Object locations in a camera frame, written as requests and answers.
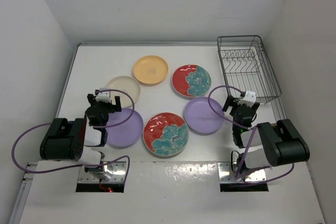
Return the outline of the cream plate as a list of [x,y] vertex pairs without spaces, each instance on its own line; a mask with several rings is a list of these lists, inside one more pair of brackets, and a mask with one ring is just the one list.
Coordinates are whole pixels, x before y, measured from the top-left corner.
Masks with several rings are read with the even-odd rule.
[[[105,86],[106,89],[118,89],[125,93],[127,93],[133,100],[134,103],[137,102],[140,96],[140,85],[139,83],[132,77],[129,76],[118,76],[110,80]],[[115,96],[120,97],[121,107],[127,108],[132,106],[131,100],[127,95],[120,92],[110,92],[111,100],[115,103]]]

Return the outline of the purple plate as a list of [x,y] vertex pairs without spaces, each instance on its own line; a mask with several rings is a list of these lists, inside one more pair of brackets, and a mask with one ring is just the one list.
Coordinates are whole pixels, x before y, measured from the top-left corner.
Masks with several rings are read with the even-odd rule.
[[193,98],[184,108],[184,120],[189,128],[200,134],[213,134],[224,123],[208,104],[208,97]]
[[[122,109],[121,112],[109,114],[107,125],[117,124],[125,120],[132,109]],[[135,144],[143,132],[142,116],[134,111],[132,116],[123,124],[106,128],[108,133],[107,144],[116,148],[127,148]]]

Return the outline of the wire dish rack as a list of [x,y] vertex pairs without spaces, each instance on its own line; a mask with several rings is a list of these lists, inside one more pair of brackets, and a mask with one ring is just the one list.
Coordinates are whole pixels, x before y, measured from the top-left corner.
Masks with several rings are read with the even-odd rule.
[[282,95],[260,36],[219,36],[217,52],[226,85],[255,92],[261,104]]

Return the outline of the red floral plate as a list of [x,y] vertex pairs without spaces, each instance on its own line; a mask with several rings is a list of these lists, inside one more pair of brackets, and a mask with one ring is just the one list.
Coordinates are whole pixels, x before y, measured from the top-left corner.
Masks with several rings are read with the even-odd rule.
[[189,129],[179,115],[162,112],[146,123],[143,130],[145,147],[155,156],[170,158],[181,153],[187,146]]
[[184,65],[172,75],[172,86],[184,97],[195,98],[206,94],[212,84],[207,70],[198,65]]

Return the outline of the yellow plate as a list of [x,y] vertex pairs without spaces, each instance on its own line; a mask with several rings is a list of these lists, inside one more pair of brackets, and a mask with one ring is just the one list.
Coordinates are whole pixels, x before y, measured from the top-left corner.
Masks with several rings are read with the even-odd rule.
[[142,84],[154,85],[162,82],[169,71],[167,62],[155,55],[140,58],[133,66],[134,77]]

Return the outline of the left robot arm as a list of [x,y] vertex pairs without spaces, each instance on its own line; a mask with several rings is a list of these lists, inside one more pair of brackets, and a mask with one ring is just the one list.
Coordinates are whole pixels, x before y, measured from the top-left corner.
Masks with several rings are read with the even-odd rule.
[[104,154],[92,147],[105,146],[108,132],[104,128],[109,115],[121,112],[120,97],[112,103],[110,93],[88,94],[90,107],[82,118],[68,121],[56,118],[52,121],[42,143],[40,156],[44,160],[72,161],[84,165],[104,163]]

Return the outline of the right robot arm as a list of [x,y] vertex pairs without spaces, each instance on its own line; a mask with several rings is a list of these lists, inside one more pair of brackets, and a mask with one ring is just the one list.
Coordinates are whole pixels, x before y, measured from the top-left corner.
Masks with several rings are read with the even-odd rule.
[[238,155],[232,170],[236,178],[245,178],[254,171],[306,162],[310,158],[308,144],[289,119],[258,123],[252,126],[259,103],[229,95],[222,111],[231,108],[233,141],[244,152]]

